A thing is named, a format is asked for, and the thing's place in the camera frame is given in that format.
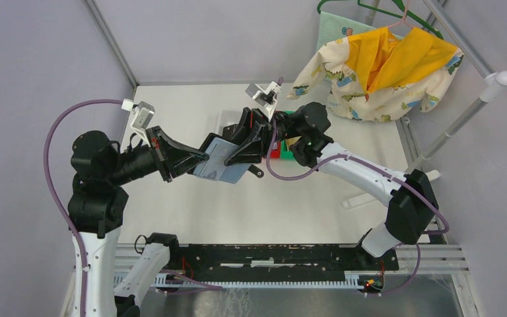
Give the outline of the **black leather card holder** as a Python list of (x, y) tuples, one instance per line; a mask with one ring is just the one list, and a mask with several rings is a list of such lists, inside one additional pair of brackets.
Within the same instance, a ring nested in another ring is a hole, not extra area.
[(237, 148), (237, 145), (216, 133), (208, 134), (199, 150), (208, 154), (209, 159), (191, 169), (189, 174), (198, 178), (229, 184), (236, 184), (247, 172), (252, 173), (257, 178), (263, 178), (265, 176), (264, 171), (253, 164), (225, 165), (225, 160)]

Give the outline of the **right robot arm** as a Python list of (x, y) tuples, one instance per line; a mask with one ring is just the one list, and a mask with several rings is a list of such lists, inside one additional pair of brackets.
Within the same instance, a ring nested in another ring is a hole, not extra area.
[(293, 113), (276, 112), (272, 118), (257, 108), (244, 108), (230, 138), (238, 147), (224, 164), (259, 164), (270, 159), (276, 142), (294, 139), (290, 148), (294, 160), (309, 170), (296, 177), (287, 176), (287, 181), (323, 172), (347, 181), (381, 202), (387, 208), (385, 220), (361, 238), (355, 251), (355, 262), (362, 269), (374, 268), (396, 246), (414, 245), (424, 234), (443, 233), (427, 229), (440, 213), (424, 172), (390, 170), (355, 155), (326, 135), (330, 126), (326, 107), (318, 102), (303, 105)]

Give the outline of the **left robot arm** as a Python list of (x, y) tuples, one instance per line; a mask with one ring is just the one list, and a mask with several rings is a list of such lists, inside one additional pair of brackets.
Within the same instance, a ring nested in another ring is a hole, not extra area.
[(75, 176), (67, 211), (74, 226), (74, 316), (139, 316), (154, 277), (180, 263), (177, 237), (153, 233), (136, 266), (114, 284), (115, 252), (129, 199), (123, 186), (155, 172), (170, 182), (209, 159), (160, 127), (149, 128), (146, 136), (146, 144), (125, 152), (101, 131), (86, 132), (73, 143)]

